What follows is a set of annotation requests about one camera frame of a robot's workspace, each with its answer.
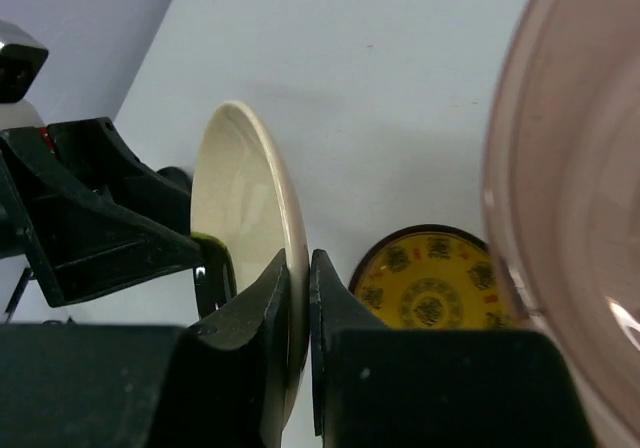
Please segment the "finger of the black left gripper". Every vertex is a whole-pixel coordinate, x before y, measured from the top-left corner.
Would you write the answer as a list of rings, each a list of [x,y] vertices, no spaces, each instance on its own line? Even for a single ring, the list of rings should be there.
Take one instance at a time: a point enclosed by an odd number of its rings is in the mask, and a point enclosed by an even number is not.
[[[1,255],[23,255],[52,307],[201,264],[191,195],[108,118],[1,133]]]

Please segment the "cream ceramic plate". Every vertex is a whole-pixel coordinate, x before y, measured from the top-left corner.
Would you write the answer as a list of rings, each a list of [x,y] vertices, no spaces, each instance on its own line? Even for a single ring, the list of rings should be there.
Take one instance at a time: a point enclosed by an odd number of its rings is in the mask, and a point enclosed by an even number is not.
[[[288,420],[307,357],[308,243],[286,163],[264,121],[245,102],[222,103],[208,121],[195,164],[190,230],[228,254],[233,295],[284,253],[290,279],[283,409]]]

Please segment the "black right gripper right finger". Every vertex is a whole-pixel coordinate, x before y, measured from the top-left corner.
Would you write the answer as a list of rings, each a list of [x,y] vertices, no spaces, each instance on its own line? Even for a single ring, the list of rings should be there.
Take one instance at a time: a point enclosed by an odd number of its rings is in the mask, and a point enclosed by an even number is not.
[[[327,447],[593,447],[564,359],[527,330],[397,330],[312,255],[314,428]]]

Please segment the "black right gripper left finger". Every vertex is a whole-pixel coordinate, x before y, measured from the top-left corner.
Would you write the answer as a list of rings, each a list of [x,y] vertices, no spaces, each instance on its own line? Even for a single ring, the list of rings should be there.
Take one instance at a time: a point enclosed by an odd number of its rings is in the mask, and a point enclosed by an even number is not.
[[[278,253],[198,323],[10,324],[1,330],[5,447],[277,447],[290,276]]]

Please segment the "yellow patterned plate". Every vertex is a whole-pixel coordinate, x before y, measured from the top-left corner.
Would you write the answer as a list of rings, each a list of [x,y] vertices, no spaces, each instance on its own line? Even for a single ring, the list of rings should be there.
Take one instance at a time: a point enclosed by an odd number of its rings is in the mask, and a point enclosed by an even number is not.
[[[459,228],[414,225],[377,242],[348,290],[396,329],[509,329],[486,242]]]

